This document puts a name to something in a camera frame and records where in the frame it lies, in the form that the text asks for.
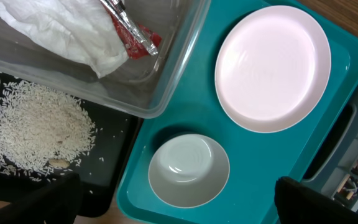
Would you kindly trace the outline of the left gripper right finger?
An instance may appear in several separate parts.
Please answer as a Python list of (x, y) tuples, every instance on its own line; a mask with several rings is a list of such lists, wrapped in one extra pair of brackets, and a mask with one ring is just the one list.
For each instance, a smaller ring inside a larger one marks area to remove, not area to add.
[(281, 224), (358, 224), (358, 214), (287, 176), (276, 181), (274, 204)]

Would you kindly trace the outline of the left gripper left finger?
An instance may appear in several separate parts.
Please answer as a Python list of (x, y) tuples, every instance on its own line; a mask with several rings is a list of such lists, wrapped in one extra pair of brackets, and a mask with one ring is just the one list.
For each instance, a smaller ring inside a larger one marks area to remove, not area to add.
[(1, 208), (0, 223), (73, 223), (80, 208), (80, 176), (71, 173)]

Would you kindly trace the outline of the red snack wrapper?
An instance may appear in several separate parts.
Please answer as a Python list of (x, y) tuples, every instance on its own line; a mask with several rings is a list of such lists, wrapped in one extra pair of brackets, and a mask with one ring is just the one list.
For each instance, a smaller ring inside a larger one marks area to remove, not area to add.
[(158, 55), (162, 38), (157, 33), (135, 22), (126, 12), (125, 5), (119, 0), (99, 0), (111, 16), (116, 32), (131, 59), (146, 55)]

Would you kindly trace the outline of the grey bowl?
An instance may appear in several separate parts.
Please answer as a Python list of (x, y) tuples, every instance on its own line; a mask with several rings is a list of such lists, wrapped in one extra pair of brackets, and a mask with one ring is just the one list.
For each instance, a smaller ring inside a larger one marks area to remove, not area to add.
[(148, 170), (153, 193), (176, 208), (200, 207), (214, 200), (230, 176), (225, 149), (201, 134), (182, 134), (163, 143)]

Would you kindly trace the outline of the clear plastic bin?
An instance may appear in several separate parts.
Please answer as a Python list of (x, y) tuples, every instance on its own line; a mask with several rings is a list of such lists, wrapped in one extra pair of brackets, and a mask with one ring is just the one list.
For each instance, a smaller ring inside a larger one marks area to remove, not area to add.
[(160, 115), (187, 65), (209, 1), (128, 0), (124, 7), (162, 37), (156, 56), (126, 60), (98, 78), (89, 65), (36, 44), (0, 17), (0, 72), (141, 118)]

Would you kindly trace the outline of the teal serving tray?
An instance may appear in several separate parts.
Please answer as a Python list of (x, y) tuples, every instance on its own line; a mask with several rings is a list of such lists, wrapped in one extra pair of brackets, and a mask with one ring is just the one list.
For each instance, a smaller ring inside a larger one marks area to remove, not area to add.
[[(248, 13), (269, 1), (212, 1), (184, 74), (166, 110), (144, 121), (116, 199), (121, 211), (151, 223), (275, 223), (274, 188), (279, 177), (300, 180), (358, 85), (358, 38), (314, 14), (328, 36), (332, 69), (317, 107), (294, 127), (272, 134), (247, 131), (221, 108), (214, 67), (224, 37)], [(210, 203), (176, 208), (162, 202), (148, 181), (149, 163), (159, 144), (177, 132), (192, 131), (226, 150), (230, 174)]]

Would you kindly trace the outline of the grey dishwasher rack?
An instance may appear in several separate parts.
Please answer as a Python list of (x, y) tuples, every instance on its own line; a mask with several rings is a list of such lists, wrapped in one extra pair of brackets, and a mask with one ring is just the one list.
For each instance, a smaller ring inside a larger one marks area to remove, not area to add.
[(302, 183), (358, 214), (358, 86)]

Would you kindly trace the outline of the pink plate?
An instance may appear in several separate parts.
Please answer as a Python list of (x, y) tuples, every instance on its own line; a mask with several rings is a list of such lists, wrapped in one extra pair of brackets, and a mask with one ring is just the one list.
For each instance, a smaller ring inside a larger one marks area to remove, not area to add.
[(276, 133), (312, 112), (330, 73), (331, 49), (318, 21), (276, 5), (234, 26), (219, 50), (214, 81), (221, 107), (237, 125)]

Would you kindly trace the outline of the white napkin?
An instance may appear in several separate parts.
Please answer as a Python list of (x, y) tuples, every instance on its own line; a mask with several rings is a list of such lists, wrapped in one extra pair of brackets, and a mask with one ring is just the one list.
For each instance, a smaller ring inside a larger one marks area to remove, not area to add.
[(0, 18), (39, 46), (90, 66), (98, 78), (129, 58), (99, 0), (0, 0)]

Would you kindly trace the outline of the black tray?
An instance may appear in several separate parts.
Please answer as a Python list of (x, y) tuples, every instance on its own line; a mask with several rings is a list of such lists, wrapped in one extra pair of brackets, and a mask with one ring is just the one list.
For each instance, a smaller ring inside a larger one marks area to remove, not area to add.
[[(120, 173), (124, 168), (142, 120), (136, 116), (107, 108), (90, 101), (82, 101), (90, 118), (96, 123), (96, 142), (89, 153), (80, 156), (79, 164), (71, 164), (68, 172), (79, 174), (83, 187), (83, 201), (79, 214), (99, 217), (110, 208)], [(0, 173), (0, 201), (13, 202), (48, 186), (63, 172), (41, 177), (20, 170), (11, 175)]]

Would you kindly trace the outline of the rice pile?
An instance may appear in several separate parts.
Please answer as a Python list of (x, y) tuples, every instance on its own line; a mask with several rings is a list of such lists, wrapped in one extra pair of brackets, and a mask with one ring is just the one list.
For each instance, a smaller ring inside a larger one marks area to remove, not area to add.
[(79, 167), (98, 129), (84, 101), (64, 92), (0, 75), (0, 174), (51, 182)]

